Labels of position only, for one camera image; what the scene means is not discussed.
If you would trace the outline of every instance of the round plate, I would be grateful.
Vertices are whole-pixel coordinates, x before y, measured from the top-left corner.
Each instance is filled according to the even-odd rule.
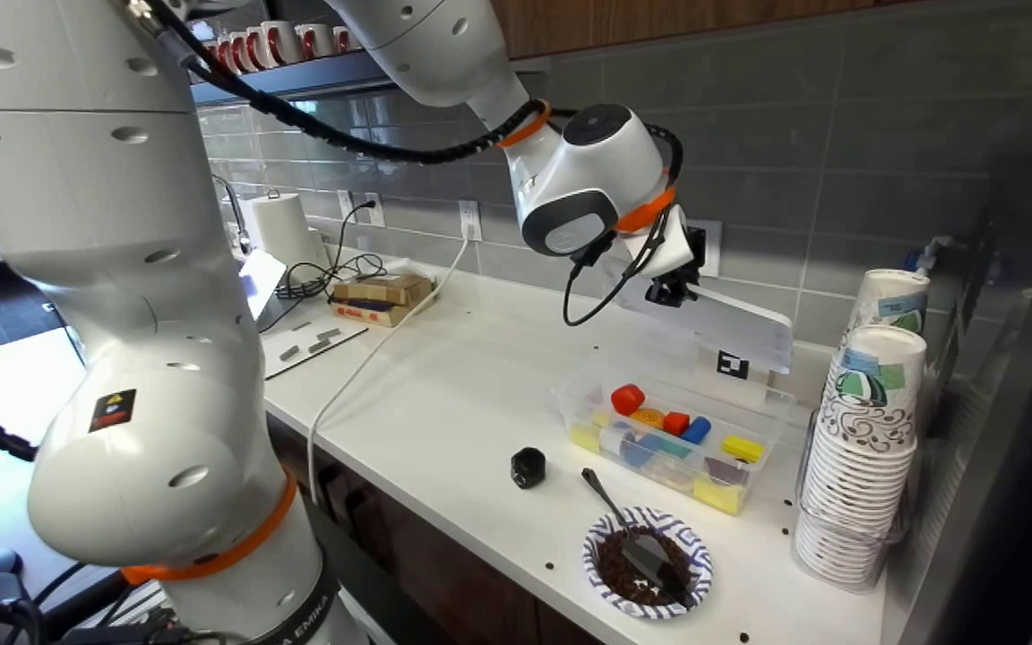
[[[702,539],[680,523],[679,517],[662,514],[662,509],[644,509],[644,505],[631,505],[631,509],[619,509],[629,517],[629,523],[636,529],[658,529],[662,539],[669,539],[685,556],[689,556],[689,586],[691,586],[691,605],[699,605],[712,586],[712,567],[711,567],[711,552],[702,545]],[[618,594],[597,570],[597,552],[600,545],[618,533],[619,523],[618,517],[603,517],[588,539],[585,539],[585,576],[588,586],[606,599],[612,604],[619,613],[636,618],[636,620],[675,620],[675,618],[685,618],[689,605],[680,604],[669,604],[669,605],[637,605],[624,594]]]

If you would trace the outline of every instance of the brown food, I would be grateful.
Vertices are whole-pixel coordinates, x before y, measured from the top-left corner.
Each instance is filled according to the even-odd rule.
[[[597,548],[597,575],[603,576],[603,586],[611,586],[619,599],[631,599],[637,605],[669,605],[669,604],[679,604],[675,594],[654,589],[644,576],[636,575],[636,567],[624,556],[624,545],[629,545],[631,533],[658,533],[658,540],[662,545],[675,575],[685,586],[691,586],[689,556],[667,533],[661,533],[654,529],[618,531]]]

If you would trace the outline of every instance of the backsplash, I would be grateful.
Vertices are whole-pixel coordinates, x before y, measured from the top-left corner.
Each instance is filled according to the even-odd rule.
[[[546,67],[525,77],[530,93],[558,108],[629,103],[685,140],[685,211],[724,224],[711,286],[792,315],[814,343],[839,340],[864,269],[898,266],[936,233],[968,233],[993,158],[1032,155],[1032,0],[923,0],[567,53]],[[431,112],[400,89],[303,108],[403,146],[480,132],[466,108]],[[201,122],[217,171],[244,196],[293,190],[317,224],[336,226],[336,190],[377,190],[389,226],[357,226],[353,241],[433,266],[458,248],[458,200],[476,200],[486,244],[463,269],[539,286],[567,279],[564,261],[525,248],[499,155],[384,164],[248,108],[206,108]]]

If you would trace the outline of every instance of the robotic arm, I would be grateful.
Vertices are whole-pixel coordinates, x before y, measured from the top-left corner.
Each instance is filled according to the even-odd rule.
[[[263,347],[186,77],[130,8],[149,3],[0,0],[0,254],[88,347],[29,517],[73,561],[162,581],[195,630],[357,641],[268,448]],[[526,103],[488,0],[333,8],[423,103],[471,103],[486,126]],[[619,236],[644,278],[691,260],[662,155],[631,112],[582,112],[564,132],[530,119],[506,158],[536,250]]]

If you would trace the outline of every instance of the orange joint ring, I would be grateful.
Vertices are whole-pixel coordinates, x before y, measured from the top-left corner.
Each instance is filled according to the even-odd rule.
[[[513,150],[513,146],[521,146],[525,140],[530,140],[536,132],[540,132],[550,122],[554,122],[554,103],[546,103],[540,115],[536,115],[530,122],[525,122],[521,130],[513,130],[499,146],[501,146],[501,150]]]
[[[291,517],[298,502],[298,484],[286,472],[286,488],[281,493],[281,502],[273,505],[273,514],[266,517],[266,523],[244,539],[239,545],[235,545],[229,552],[210,561],[210,562],[195,562],[195,567],[122,567],[125,586],[140,589],[149,581],[198,581],[198,576],[217,576],[229,567],[236,567],[239,561],[248,561],[253,552],[260,552],[278,531],[281,523]]]
[[[631,210],[631,211],[618,224],[618,233],[648,229],[669,205],[675,205],[675,186],[662,186],[654,200]]]

